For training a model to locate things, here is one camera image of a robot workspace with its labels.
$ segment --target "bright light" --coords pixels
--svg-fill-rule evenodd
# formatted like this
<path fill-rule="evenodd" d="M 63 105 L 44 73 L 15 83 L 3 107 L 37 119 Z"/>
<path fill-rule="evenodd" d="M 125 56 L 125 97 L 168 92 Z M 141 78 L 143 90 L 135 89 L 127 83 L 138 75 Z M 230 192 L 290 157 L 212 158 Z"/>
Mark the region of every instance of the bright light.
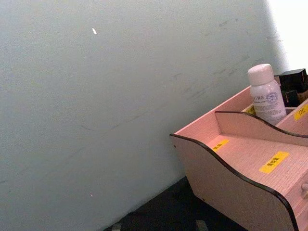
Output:
<path fill-rule="evenodd" d="M 288 69 L 308 68 L 306 0 L 267 0 L 278 37 L 273 41 L 288 63 Z"/>

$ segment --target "black box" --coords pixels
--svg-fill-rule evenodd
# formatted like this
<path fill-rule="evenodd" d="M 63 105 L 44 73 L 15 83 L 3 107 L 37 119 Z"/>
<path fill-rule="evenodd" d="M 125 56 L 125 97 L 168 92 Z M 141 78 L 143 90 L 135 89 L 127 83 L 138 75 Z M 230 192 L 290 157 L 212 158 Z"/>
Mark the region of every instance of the black box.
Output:
<path fill-rule="evenodd" d="M 285 107 L 297 107 L 300 105 L 296 90 L 281 90 Z"/>
<path fill-rule="evenodd" d="M 306 69 L 283 72 L 279 75 L 279 80 L 284 89 L 295 89 L 298 93 L 308 90 Z"/>

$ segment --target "dark floor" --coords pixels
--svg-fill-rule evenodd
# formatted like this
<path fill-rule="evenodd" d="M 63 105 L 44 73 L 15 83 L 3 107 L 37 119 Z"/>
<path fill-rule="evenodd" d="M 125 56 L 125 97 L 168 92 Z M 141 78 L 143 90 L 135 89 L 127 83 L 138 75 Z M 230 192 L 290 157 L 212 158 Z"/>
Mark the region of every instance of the dark floor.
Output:
<path fill-rule="evenodd" d="M 205 221 L 206 227 L 197 228 L 197 220 Z M 181 179 L 117 223 L 121 224 L 121 231 L 246 231 L 195 197 L 187 178 Z"/>

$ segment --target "white bottle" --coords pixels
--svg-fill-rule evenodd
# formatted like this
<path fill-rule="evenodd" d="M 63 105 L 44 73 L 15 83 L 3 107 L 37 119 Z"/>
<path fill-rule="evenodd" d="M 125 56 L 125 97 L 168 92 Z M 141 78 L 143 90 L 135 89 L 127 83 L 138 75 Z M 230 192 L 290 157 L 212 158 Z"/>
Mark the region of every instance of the white bottle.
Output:
<path fill-rule="evenodd" d="M 270 64 L 260 64 L 248 70 L 256 115 L 276 125 L 287 114 L 278 83 Z"/>

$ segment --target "wooden desk organizer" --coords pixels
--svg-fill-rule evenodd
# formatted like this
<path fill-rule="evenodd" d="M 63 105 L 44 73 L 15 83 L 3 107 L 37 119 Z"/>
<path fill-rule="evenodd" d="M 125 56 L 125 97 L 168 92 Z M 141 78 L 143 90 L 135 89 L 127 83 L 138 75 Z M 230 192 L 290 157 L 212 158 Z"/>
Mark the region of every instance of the wooden desk organizer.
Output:
<path fill-rule="evenodd" d="M 186 176 L 249 231 L 308 231 L 308 100 L 272 126 L 242 112 L 249 91 L 171 134 Z"/>

